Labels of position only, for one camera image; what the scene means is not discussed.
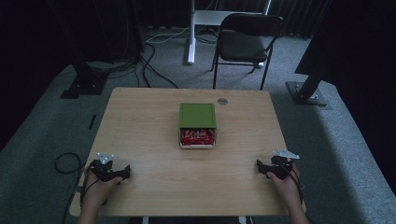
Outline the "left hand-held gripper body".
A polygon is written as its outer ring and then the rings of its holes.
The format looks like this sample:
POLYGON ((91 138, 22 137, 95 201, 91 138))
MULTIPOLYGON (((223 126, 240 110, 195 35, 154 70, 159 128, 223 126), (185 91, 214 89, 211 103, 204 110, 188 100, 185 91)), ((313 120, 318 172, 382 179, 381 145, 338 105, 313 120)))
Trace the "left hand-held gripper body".
POLYGON ((113 165, 113 154, 103 154, 98 152, 96 154, 97 159, 93 160, 90 165, 89 169, 96 175, 103 182, 107 182, 115 177, 121 177, 125 179, 125 171, 112 171, 113 165))

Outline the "pile of red packets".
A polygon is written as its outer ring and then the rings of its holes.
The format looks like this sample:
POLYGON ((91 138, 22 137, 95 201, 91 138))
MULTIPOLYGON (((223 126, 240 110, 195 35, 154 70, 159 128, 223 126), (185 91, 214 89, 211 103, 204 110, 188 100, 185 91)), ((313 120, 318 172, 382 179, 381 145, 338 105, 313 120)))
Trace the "pile of red packets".
POLYGON ((182 146, 213 145, 215 140, 214 129, 182 129, 180 133, 182 146))

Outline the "black metal stand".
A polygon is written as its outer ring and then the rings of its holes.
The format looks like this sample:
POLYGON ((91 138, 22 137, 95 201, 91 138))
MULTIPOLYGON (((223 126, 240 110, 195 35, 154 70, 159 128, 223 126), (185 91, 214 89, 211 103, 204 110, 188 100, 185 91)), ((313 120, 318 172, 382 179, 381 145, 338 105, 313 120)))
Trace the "black metal stand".
POLYGON ((60 0, 64 14, 64 34, 75 80, 67 91, 68 98, 101 95, 108 73, 93 71, 88 62, 110 58, 95 0, 60 0))
POLYGON ((332 0, 324 0, 323 8, 320 10, 321 15, 317 19, 316 31, 295 69, 295 74, 307 75, 307 79, 304 82, 288 81, 286 83, 290 96, 296 105, 327 105, 318 90, 318 84, 323 79, 323 70, 326 68, 326 51, 321 47, 324 37, 324 33, 321 31, 321 25, 322 21, 326 18, 331 3, 332 0))

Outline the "person's left hand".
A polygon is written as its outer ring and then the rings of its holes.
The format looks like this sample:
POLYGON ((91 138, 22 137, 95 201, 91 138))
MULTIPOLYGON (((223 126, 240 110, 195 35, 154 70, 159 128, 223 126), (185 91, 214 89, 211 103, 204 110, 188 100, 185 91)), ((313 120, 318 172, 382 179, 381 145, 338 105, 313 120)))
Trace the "person's left hand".
POLYGON ((100 207, 110 191, 122 181, 121 177, 114 177, 106 182, 100 180, 94 173, 86 175, 86 187, 83 190, 82 206, 84 208, 100 207))

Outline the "white drawer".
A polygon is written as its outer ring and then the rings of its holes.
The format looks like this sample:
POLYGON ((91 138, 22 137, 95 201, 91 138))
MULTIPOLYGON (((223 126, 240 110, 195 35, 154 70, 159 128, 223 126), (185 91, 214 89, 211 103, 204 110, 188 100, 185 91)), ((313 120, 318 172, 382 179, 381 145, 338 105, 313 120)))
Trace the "white drawer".
POLYGON ((179 130, 179 144, 180 144, 180 147, 181 147, 181 148, 184 148, 184 149, 193 149, 193 148, 198 148, 198 149, 201 149, 201 148, 212 148, 212 147, 216 144, 216 140, 215 140, 215 143, 214 143, 213 145, 182 146, 181 143, 180 143, 180 133, 181 133, 181 130, 182 130, 182 129, 213 129, 213 128, 181 128, 181 129, 179 130))

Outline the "white desk frame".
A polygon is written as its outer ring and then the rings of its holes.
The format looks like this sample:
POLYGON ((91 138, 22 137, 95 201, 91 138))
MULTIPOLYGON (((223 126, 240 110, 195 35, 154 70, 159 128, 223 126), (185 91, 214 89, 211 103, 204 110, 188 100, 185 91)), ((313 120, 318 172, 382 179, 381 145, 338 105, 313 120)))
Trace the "white desk frame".
POLYGON ((232 11, 218 10, 200 10, 195 8, 195 0, 191 0, 191 21, 190 21, 190 42, 188 51, 188 64, 195 62, 196 25, 219 26, 221 22, 228 16, 233 14, 232 11))

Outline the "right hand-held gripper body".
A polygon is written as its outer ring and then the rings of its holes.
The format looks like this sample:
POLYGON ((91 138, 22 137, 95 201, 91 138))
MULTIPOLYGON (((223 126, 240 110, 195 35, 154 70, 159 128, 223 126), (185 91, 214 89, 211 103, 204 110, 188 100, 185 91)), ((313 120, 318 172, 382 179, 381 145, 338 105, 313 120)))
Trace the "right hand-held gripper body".
POLYGON ((282 150, 274 150, 274 156, 271 158, 269 172, 276 175, 277 178, 284 180, 292 170, 294 160, 299 160, 300 156, 286 148, 282 150))

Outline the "green box lid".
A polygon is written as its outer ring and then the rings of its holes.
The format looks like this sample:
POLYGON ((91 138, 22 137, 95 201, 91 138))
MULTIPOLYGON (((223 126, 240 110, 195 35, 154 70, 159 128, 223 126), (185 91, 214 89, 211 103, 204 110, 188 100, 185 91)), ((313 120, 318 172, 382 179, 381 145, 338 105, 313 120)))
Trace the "green box lid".
POLYGON ((217 128, 213 104, 182 103, 179 106, 180 128, 217 128))

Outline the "dark pleated curtain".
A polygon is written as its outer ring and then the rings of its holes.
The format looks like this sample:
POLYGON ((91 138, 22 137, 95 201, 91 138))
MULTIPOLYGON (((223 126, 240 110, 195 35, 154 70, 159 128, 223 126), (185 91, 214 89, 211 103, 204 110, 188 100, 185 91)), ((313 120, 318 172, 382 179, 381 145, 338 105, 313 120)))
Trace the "dark pleated curtain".
POLYGON ((332 0, 271 0, 268 14, 284 20, 283 35, 310 38, 332 0))

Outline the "person's right hand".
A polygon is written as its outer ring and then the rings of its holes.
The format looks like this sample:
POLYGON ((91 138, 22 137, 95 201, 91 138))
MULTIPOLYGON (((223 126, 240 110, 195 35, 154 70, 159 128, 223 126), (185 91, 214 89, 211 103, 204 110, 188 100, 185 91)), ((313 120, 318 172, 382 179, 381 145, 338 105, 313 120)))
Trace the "person's right hand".
POLYGON ((292 165, 290 175, 284 180, 277 178, 276 175, 271 172, 268 172, 267 174, 276 186, 276 191, 284 204, 297 201, 302 204, 299 187, 300 173, 295 163, 292 165))

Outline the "black folding chair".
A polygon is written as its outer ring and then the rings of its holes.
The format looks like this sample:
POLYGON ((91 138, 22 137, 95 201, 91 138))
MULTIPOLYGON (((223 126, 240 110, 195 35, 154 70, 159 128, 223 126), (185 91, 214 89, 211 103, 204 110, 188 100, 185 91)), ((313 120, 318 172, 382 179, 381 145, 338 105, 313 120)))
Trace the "black folding chair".
POLYGON ((267 76, 272 59, 274 44, 284 29, 284 19, 280 16, 233 13, 224 18, 219 26, 211 71, 213 88, 217 86, 219 65, 251 66, 252 74, 260 63, 264 63, 262 83, 267 76))

